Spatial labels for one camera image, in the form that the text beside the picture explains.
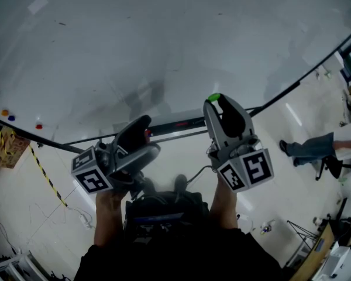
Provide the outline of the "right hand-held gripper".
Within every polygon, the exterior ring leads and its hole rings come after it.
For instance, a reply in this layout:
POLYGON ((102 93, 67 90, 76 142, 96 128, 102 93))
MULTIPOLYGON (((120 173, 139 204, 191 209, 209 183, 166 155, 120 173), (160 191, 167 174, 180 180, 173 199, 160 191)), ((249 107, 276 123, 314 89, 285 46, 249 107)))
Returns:
POLYGON ((203 105, 205 124, 214 142, 207 151, 212 168, 234 193, 273 179, 269 150, 254 135, 248 112, 224 94, 219 95, 217 103, 221 117, 212 102, 205 100, 203 105))

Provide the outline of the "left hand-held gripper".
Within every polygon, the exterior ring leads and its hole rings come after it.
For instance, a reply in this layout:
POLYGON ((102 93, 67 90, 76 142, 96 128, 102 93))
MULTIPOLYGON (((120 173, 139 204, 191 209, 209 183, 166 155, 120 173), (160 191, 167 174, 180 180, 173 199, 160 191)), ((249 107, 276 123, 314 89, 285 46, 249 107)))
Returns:
POLYGON ((138 174, 161 151, 158 144, 148 143, 147 129, 151 121, 151 117, 143 115, 123 128, 115 137, 114 157, 111 156, 112 143, 98 142, 73 158, 71 174, 78 184, 88 194, 108 190, 139 194, 144 189, 143 180, 131 175, 138 174))

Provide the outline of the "person's right forearm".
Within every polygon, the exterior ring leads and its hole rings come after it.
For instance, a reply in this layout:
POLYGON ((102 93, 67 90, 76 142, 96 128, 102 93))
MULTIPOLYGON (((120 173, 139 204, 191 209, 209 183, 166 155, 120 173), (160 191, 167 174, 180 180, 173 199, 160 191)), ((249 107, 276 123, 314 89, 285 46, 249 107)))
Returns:
POLYGON ((218 176, 214 199, 209 211, 210 223, 222 229, 238 229, 236 205, 236 193, 232 192, 224 179, 218 176))

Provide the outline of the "person's left forearm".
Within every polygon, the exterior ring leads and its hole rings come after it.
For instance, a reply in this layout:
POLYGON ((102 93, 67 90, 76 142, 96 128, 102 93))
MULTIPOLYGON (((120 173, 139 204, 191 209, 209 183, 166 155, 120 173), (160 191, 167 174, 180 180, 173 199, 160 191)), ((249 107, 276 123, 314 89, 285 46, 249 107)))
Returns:
POLYGON ((127 191, 102 191, 96 195, 96 227, 94 244, 108 246, 123 233, 122 199, 127 191))

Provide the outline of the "person's dark left shoe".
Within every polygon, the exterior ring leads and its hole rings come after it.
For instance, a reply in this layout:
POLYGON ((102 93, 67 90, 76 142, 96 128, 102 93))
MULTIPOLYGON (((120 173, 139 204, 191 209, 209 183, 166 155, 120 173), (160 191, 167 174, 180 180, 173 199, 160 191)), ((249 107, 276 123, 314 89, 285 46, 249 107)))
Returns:
POLYGON ((146 195, 157 193, 154 183, 150 178, 145 177, 143 179, 143 193, 146 195))

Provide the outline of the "person's dark shoe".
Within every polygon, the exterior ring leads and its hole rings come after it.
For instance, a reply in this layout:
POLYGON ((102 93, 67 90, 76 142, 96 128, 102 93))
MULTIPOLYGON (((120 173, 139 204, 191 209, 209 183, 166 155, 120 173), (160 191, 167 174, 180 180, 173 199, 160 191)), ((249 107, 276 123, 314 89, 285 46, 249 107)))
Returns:
POLYGON ((184 174, 179 174, 174 181, 174 191, 182 193, 187 190, 188 180, 184 174))
POLYGON ((154 183, 150 178, 145 177, 143 179, 143 193, 146 195, 157 193, 154 183))

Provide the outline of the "black whiteboard tray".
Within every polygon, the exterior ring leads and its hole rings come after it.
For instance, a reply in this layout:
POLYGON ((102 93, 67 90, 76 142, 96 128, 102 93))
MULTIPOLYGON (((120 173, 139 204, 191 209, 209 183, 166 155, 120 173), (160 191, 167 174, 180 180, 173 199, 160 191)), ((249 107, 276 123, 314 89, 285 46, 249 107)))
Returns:
MULTIPOLYGON (((253 108, 252 112, 248 113, 251 118, 252 118, 252 115, 255 113, 255 111, 256 110, 253 108)), ((154 136, 171 135, 171 133, 174 133, 174 132, 187 131, 190 129, 201 128, 201 127, 206 127, 206 130, 202 131, 202 133, 208 132, 207 126, 205 124, 204 116, 198 117, 198 118, 181 120, 181 121, 177 121, 177 122, 170 122, 167 124, 154 125, 154 126, 152 126, 150 123, 150 125, 147 129, 147 133, 148 133, 149 142, 150 142, 150 138, 152 138, 154 136)), ((114 137, 113 142, 112 142, 113 145, 115 145, 115 137, 117 136, 118 133, 115 133, 112 135, 114 137)))

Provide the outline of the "person's dark right shoe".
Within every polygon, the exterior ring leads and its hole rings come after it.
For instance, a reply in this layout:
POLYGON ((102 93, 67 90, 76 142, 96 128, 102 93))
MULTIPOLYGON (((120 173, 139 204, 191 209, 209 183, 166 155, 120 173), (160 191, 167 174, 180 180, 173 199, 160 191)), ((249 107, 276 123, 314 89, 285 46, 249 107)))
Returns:
POLYGON ((184 174, 179 174, 174 181, 174 191, 182 193, 187 190, 188 180, 184 174))

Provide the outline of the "black chest pack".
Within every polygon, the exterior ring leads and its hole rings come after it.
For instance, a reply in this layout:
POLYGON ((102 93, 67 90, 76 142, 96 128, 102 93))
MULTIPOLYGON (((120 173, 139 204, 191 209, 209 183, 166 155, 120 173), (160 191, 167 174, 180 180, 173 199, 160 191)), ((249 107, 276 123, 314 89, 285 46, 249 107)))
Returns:
POLYGON ((201 235, 209 215, 200 193, 145 194, 125 205, 124 239, 151 247, 190 245, 201 235))

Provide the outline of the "large whiteboard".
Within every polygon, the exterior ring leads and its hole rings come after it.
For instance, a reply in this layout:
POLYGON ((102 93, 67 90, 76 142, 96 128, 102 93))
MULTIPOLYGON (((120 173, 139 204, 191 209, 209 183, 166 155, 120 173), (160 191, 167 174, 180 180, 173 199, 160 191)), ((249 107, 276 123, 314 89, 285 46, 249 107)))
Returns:
POLYGON ((0 122, 62 144, 262 107, 350 37, 351 0, 0 0, 0 122))

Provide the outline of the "yellow black floor tape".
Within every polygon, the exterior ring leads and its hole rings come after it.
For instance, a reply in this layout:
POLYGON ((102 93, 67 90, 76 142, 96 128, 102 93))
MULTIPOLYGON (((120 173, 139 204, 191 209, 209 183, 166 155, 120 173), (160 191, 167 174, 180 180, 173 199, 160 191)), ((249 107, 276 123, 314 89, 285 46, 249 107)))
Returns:
POLYGON ((43 177, 46 179, 47 183, 49 184, 49 186, 51 187, 52 191, 54 192, 54 194, 56 195, 56 197, 60 200, 60 202, 62 203, 63 206, 65 206, 66 208, 68 207, 68 204, 64 201, 64 199, 62 198, 61 194, 59 193, 59 191, 55 188, 53 182, 50 180, 49 176, 47 175, 46 171, 44 170, 43 166, 40 163, 39 158, 36 156, 34 149, 32 148, 32 146, 30 145, 30 152, 38 166, 38 168, 40 169, 43 177))

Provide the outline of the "small plastic bottle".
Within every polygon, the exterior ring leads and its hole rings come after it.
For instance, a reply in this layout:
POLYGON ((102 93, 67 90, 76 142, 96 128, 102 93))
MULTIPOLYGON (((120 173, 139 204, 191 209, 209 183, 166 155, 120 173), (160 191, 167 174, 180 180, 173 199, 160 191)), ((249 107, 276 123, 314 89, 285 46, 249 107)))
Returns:
POLYGON ((268 232, 271 232, 271 230, 273 229, 273 226, 275 224, 276 224, 276 220, 270 220, 270 221, 262 223, 262 225, 260 226, 260 228, 261 228, 260 234, 264 235, 268 232))

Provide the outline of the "person's black shirt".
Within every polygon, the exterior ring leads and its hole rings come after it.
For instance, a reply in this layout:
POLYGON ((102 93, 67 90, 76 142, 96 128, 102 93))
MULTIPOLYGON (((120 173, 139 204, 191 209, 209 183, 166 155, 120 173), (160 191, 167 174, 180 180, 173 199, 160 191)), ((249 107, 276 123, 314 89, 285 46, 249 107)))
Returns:
POLYGON ((74 281, 284 281, 279 263, 240 229, 207 229, 156 246, 93 245, 74 281))

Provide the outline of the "black office chair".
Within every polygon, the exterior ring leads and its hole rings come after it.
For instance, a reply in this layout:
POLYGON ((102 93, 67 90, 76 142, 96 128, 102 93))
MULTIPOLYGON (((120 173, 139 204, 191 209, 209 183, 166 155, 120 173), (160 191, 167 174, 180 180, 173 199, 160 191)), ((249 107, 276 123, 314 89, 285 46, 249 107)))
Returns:
POLYGON ((315 180, 318 181, 321 178, 324 170, 329 170, 331 175, 335 179, 338 179, 340 178, 342 169, 344 168, 351 170, 351 164, 344 164, 342 160, 338 160, 334 156, 324 157, 321 160, 321 168, 319 171, 319 175, 316 175, 315 180))

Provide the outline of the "printed cardboard box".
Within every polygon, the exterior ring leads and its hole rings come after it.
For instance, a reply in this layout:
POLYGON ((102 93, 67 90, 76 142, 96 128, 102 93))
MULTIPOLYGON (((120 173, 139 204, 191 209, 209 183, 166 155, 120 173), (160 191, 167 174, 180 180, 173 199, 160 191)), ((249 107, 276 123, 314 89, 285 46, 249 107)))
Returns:
POLYGON ((13 169, 30 144, 30 140, 19 136, 12 128, 0 131, 0 167, 13 169))

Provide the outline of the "black tripod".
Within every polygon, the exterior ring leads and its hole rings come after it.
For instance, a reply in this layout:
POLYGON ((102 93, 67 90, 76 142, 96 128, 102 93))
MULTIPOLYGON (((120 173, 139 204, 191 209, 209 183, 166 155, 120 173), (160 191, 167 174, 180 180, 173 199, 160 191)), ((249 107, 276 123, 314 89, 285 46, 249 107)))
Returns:
POLYGON ((287 223, 295 231, 295 233, 302 238, 303 241, 306 239, 310 239, 313 242, 315 242, 319 238, 318 234, 315 234, 290 220, 287 220, 287 223))

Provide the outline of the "wooden desk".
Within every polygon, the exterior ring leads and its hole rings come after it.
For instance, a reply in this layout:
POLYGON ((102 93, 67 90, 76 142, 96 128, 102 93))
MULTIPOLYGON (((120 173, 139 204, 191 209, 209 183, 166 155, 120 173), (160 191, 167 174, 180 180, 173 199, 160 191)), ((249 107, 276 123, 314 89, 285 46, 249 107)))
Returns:
POLYGON ((317 270, 320 269, 321 265, 326 261, 326 257, 330 254, 331 248, 335 243, 335 237, 330 223, 324 226, 319 238, 315 242, 310 239, 306 239, 303 242, 310 251, 303 263, 290 278, 290 281, 310 281, 317 270))

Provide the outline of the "white box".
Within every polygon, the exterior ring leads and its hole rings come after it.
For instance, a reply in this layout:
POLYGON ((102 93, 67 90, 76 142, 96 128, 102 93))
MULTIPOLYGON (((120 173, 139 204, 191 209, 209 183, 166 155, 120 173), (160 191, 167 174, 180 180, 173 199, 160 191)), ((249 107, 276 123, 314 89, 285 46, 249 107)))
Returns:
POLYGON ((343 266, 349 251, 349 247, 340 246, 338 242, 336 242, 325 261, 322 274, 328 277, 334 277, 337 275, 337 272, 343 266))

